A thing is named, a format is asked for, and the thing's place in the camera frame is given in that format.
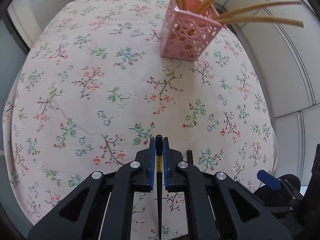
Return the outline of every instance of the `pink basket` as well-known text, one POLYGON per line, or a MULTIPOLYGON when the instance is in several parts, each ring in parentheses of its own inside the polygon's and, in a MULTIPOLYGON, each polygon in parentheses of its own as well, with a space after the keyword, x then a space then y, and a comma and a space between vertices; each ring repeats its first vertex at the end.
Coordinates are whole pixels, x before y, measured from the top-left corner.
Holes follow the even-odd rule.
MULTIPOLYGON (((201 0, 186 0, 187 10, 201 0)), ((161 28, 161 57, 195 61, 223 27, 212 20, 218 16, 211 6, 203 14, 180 10, 176 0, 170 0, 161 28)))

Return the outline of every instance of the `white tablecloth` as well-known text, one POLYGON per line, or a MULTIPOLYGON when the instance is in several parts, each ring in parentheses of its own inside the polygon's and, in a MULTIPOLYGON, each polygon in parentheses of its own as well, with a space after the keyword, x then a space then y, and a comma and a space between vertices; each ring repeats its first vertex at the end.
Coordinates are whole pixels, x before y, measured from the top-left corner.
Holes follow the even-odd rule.
MULTIPOLYGON (((31 49, 4 109, 14 194, 39 221, 93 171, 116 171, 153 135, 249 190, 274 167, 265 99, 239 40, 223 29, 196 62, 159 56, 169 0, 76 0, 31 49)), ((187 233, 182 193, 163 198, 163 239, 187 233)), ((136 193, 131 239, 157 239, 156 192, 136 193)))

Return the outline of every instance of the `silver screw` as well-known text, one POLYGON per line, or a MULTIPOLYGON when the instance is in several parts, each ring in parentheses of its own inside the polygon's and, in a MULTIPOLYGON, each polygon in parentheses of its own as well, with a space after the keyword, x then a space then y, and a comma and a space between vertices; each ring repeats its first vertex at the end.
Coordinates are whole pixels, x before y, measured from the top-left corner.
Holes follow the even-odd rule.
POLYGON ((217 173, 217 179, 224 180, 226 179, 227 175, 224 172, 218 172, 217 173))
POLYGON ((188 167, 188 163, 186 163, 186 162, 179 162, 179 163, 178 163, 178 166, 179 166, 180 168, 182 168, 182 169, 185 169, 186 167, 188 167))
POLYGON ((130 163, 131 168, 138 168, 139 166, 140 166, 140 162, 134 161, 134 162, 130 163))
POLYGON ((92 173, 91 177, 93 179, 100 179, 102 176, 101 172, 100 171, 95 171, 94 173, 92 173))

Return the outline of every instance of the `tablecloth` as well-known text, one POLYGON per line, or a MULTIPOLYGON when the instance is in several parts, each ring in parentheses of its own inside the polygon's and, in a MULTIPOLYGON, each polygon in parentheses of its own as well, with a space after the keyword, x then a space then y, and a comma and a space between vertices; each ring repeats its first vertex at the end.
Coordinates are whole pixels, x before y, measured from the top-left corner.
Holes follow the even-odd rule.
MULTIPOLYGON (((134 160, 151 136, 252 192, 274 167, 265 99, 243 46, 223 29, 196 62, 160 57, 169 0, 76 0, 30 50, 3 116, 8 173, 38 222, 93 171, 134 160)), ((187 233, 183 193, 163 194, 163 239, 187 233)), ((135 193, 131 239, 158 239, 156 192, 135 193)))

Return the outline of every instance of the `floral print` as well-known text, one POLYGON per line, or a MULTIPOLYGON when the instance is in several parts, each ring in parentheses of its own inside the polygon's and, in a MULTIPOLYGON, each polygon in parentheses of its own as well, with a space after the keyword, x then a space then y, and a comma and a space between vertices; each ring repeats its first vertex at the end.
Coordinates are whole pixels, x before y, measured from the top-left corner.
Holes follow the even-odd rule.
MULTIPOLYGON (((183 156, 191 149, 201 171, 224 171, 250 190, 261 186, 259 170, 273 171, 276 141, 241 43, 223 28, 198 61, 161 58, 169 2, 77 0, 34 43, 2 118, 9 181, 33 224, 156 134, 183 156)), ((159 238, 156 198, 135 193, 131 239, 159 238)), ((163 190, 163 240, 187 234, 184 201, 163 190)))

